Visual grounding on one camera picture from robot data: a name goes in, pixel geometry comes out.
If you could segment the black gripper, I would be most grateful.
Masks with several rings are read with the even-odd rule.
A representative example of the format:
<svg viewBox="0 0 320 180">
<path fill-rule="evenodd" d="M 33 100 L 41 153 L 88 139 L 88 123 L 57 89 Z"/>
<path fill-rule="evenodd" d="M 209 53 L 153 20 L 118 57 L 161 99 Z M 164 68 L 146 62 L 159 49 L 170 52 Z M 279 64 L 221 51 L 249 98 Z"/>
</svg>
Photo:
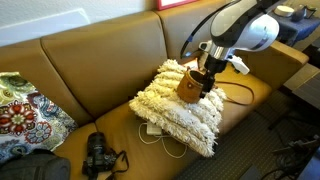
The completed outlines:
<svg viewBox="0 0 320 180">
<path fill-rule="evenodd" d="M 219 60 L 214 57 L 208 56 L 205 62 L 205 77 L 202 80 L 202 90 L 200 92 L 199 97 L 204 98 L 205 95 L 211 91 L 212 87 L 214 86 L 215 82 L 215 75 L 217 73 L 222 73 L 227 65 L 226 60 Z"/>
</svg>

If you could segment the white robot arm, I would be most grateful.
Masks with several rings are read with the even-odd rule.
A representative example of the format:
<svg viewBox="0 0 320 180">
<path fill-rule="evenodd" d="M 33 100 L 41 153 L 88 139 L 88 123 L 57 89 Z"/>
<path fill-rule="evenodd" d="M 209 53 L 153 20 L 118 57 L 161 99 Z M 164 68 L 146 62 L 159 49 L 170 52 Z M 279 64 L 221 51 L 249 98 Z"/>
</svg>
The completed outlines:
<svg viewBox="0 0 320 180">
<path fill-rule="evenodd" d="M 197 31 L 211 18 L 210 37 L 202 49 L 207 53 L 205 74 L 200 82 L 203 84 L 199 97 L 204 98 L 215 83 L 215 75 L 224 71 L 227 62 L 246 75 L 249 68 L 235 50 L 249 52 L 268 48 L 277 38 L 279 23 L 268 15 L 272 6 L 280 0 L 232 0 L 207 15 L 191 32 L 184 42 L 180 57 L 184 57 L 187 45 L 193 40 Z"/>
</svg>

